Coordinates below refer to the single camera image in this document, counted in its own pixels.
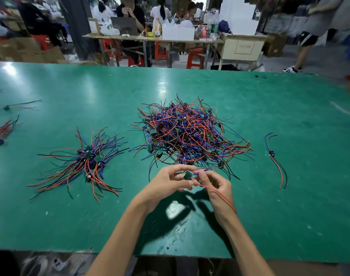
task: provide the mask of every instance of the laptop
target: laptop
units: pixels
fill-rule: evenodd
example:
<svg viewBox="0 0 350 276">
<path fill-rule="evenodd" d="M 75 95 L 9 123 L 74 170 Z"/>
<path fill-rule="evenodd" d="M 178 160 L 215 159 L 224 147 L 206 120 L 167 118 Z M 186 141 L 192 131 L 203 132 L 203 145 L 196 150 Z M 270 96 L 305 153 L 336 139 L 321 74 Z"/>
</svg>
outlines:
<svg viewBox="0 0 350 276">
<path fill-rule="evenodd" d="M 112 17 L 111 22 L 113 27 L 120 31 L 120 34 L 128 34 L 138 36 L 138 28 L 135 19 L 132 17 Z"/>
</svg>

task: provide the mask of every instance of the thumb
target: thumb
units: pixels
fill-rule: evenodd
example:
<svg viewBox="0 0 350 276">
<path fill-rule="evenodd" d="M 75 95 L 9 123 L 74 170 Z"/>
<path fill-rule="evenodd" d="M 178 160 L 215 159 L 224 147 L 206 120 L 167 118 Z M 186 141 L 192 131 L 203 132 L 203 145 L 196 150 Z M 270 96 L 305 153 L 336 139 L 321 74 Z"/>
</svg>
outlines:
<svg viewBox="0 0 350 276">
<path fill-rule="evenodd" d="M 213 188 L 210 179 L 208 178 L 206 172 L 203 169 L 197 170 L 194 173 L 196 172 L 198 172 L 199 179 L 203 185 Z"/>
<path fill-rule="evenodd" d="M 170 181 L 170 183 L 171 189 L 173 189 L 174 191 L 179 189 L 191 190 L 191 187 L 193 186 L 193 181 L 191 180 Z"/>
</svg>

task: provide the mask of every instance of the black and white sneaker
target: black and white sneaker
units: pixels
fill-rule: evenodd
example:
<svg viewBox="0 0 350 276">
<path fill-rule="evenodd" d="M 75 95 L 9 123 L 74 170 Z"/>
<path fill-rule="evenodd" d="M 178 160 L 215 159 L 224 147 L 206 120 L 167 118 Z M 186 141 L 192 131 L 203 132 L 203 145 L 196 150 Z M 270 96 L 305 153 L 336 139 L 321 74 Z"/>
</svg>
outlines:
<svg viewBox="0 0 350 276">
<path fill-rule="evenodd" d="M 290 66 L 290 67 L 288 67 L 288 68 L 286 68 L 286 69 L 283 69 L 283 72 L 287 72 L 287 73 L 289 73 L 289 74 L 296 74 L 297 72 L 301 72 L 301 71 L 302 71 L 301 68 L 299 68 L 298 70 L 296 70 L 296 69 L 294 68 L 294 66 Z"/>
</svg>

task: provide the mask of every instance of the red plastic stool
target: red plastic stool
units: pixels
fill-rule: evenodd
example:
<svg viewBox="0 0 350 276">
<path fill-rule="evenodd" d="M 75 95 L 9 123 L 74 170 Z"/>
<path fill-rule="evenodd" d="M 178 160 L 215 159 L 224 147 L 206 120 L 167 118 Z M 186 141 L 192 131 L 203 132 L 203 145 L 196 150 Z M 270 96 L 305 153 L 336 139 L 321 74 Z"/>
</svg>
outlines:
<svg viewBox="0 0 350 276">
<path fill-rule="evenodd" d="M 134 60 L 128 56 L 128 67 L 130 67 L 131 65 L 135 65 Z M 144 67 L 145 66 L 145 62 L 142 59 L 142 57 L 139 57 L 139 67 Z"/>
<path fill-rule="evenodd" d="M 102 41 L 102 45 L 104 46 L 104 50 L 110 50 L 110 46 L 114 47 L 113 45 L 113 41 L 111 39 L 101 39 Z M 108 53 L 108 57 L 110 58 L 115 58 L 115 53 L 114 52 L 109 52 Z M 118 50 L 117 51 L 117 57 L 119 59 L 119 61 L 122 60 L 122 57 L 121 57 L 121 54 L 120 54 L 120 51 Z"/>
<path fill-rule="evenodd" d="M 50 37 L 47 35 L 31 35 L 32 38 L 34 38 L 36 41 L 38 41 L 41 44 L 42 50 L 49 50 L 50 46 L 47 44 L 46 40 L 50 41 Z"/>
<path fill-rule="evenodd" d="M 167 50 L 160 52 L 159 51 L 159 41 L 156 41 L 154 44 L 154 60 L 158 61 L 159 59 L 167 60 Z"/>
<path fill-rule="evenodd" d="M 202 48 L 192 49 L 191 51 L 196 52 L 198 54 L 202 54 Z M 199 57 L 199 60 L 202 62 L 202 65 L 194 64 L 192 62 L 194 57 Z M 194 53 L 189 53 L 188 62 L 187 62 L 187 69 L 191 69 L 191 67 L 198 67 L 199 69 L 204 69 L 204 66 L 205 66 L 205 62 L 202 60 L 202 56 L 196 55 Z"/>
</svg>

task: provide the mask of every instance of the green table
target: green table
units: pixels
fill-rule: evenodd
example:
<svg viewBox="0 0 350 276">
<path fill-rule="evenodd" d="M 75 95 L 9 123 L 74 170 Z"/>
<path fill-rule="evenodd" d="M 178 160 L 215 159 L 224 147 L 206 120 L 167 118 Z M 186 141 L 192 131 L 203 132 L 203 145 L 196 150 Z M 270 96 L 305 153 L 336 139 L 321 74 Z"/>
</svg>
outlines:
<svg viewBox="0 0 350 276">
<path fill-rule="evenodd" d="M 75 128 L 90 137 L 109 126 L 127 147 L 144 142 L 129 131 L 141 103 L 200 96 L 219 118 L 251 140 L 255 161 L 233 159 L 235 206 L 267 259 L 350 262 L 350 95 L 318 76 L 161 68 L 108 68 L 0 63 L 0 104 L 43 99 L 38 111 L 0 111 L 0 125 L 20 115 L 0 147 L 0 249 L 99 252 L 130 200 L 147 184 L 150 159 L 127 152 L 105 168 L 105 181 L 122 187 L 101 204 L 83 176 L 34 202 L 40 172 L 51 168 L 37 153 L 78 147 Z M 289 176 L 286 190 L 266 152 L 264 136 Z M 225 235 L 200 187 L 163 200 L 147 218 L 135 254 L 230 257 Z"/>
</svg>

